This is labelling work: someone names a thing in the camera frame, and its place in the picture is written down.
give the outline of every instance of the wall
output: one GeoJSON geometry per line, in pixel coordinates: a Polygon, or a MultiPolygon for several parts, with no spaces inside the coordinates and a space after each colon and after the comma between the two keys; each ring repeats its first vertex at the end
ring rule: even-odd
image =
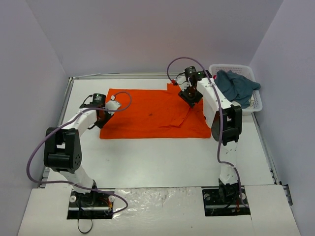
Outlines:
{"type": "Polygon", "coordinates": [[[284,0],[250,63],[262,85],[262,135],[306,236],[315,232],[314,9],[314,0],[284,0]]]}
{"type": "MultiPolygon", "coordinates": [[[[0,228],[12,236],[34,187],[26,176],[28,157],[47,127],[56,125],[67,79],[24,0],[0,1],[0,32],[0,228]]],[[[42,154],[32,167],[36,178],[42,154]]]]}
{"type": "Polygon", "coordinates": [[[27,0],[68,76],[249,64],[282,1],[27,0]]]}

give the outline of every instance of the white plastic basket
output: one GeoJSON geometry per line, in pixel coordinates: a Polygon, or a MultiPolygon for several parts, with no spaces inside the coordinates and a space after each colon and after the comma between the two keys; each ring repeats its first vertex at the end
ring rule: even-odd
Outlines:
{"type": "MultiPolygon", "coordinates": [[[[210,65],[209,67],[209,71],[212,74],[212,76],[216,75],[219,70],[224,70],[224,71],[231,70],[239,75],[245,76],[249,80],[256,82],[254,73],[252,72],[252,69],[249,66],[231,65],[231,64],[213,64],[213,65],[210,65]]],[[[253,106],[243,109],[244,116],[247,116],[253,112],[259,112],[262,110],[262,102],[261,102],[259,91],[255,90],[253,92],[253,98],[254,98],[253,106]]]]}

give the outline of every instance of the dark green towel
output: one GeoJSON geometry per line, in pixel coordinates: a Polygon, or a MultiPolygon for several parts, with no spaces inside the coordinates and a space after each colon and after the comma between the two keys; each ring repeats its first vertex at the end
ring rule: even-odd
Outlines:
{"type": "Polygon", "coordinates": [[[219,70],[215,83],[227,100],[238,102],[242,108],[247,108],[250,105],[253,91],[260,89],[259,83],[251,81],[231,70],[227,72],[219,70]]]}

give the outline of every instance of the orange towel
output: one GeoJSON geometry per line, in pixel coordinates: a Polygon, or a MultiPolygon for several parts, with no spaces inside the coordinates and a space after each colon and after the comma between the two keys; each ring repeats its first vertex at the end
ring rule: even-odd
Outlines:
{"type": "MultiPolygon", "coordinates": [[[[119,91],[129,92],[132,104],[114,114],[101,129],[101,139],[210,137],[202,100],[190,108],[178,96],[178,86],[168,84],[167,90],[110,89],[107,99],[119,91]]],[[[123,93],[116,99],[122,107],[129,103],[129,97],[123,93]]]]}

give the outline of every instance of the robotic arm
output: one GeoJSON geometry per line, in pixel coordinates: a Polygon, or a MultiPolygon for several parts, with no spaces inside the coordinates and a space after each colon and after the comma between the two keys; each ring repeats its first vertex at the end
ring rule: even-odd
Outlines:
{"type": "MultiPolygon", "coordinates": [[[[209,71],[206,71],[216,87],[214,79],[209,71]]],[[[217,97],[214,89],[209,83],[204,71],[196,71],[194,66],[184,70],[184,76],[179,77],[175,85],[179,85],[181,92],[179,96],[186,101],[190,107],[194,107],[203,98],[203,114],[207,125],[211,128],[213,138],[218,142],[220,135],[220,114],[217,97]]],[[[236,148],[239,135],[242,132],[242,109],[234,106],[216,87],[219,95],[223,114],[223,133],[220,149],[221,171],[219,178],[219,193],[224,202],[229,202],[238,195],[238,178],[229,162],[236,166],[236,148]]]]}
{"type": "MultiPolygon", "coordinates": [[[[99,93],[93,94],[92,102],[80,106],[78,113],[82,113],[82,115],[74,123],[65,126],[45,142],[45,166],[59,172],[68,181],[86,188],[97,188],[97,186],[95,181],[86,174],[81,166],[82,152],[80,136],[87,129],[91,129],[94,126],[102,128],[113,117],[114,112],[99,110],[84,111],[88,108],[106,108],[110,111],[116,111],[121,106],[118,101],[115,101],[114,96],[107,103],[105,103],[105,100],[105,95],[99,93]]],[[[47,129],[46,136],[55,129],[47,129]]],[[[75,185],[73,188],[77,193],[85,194],[90,192],[90,190],[78,188],[75,185]]]]}

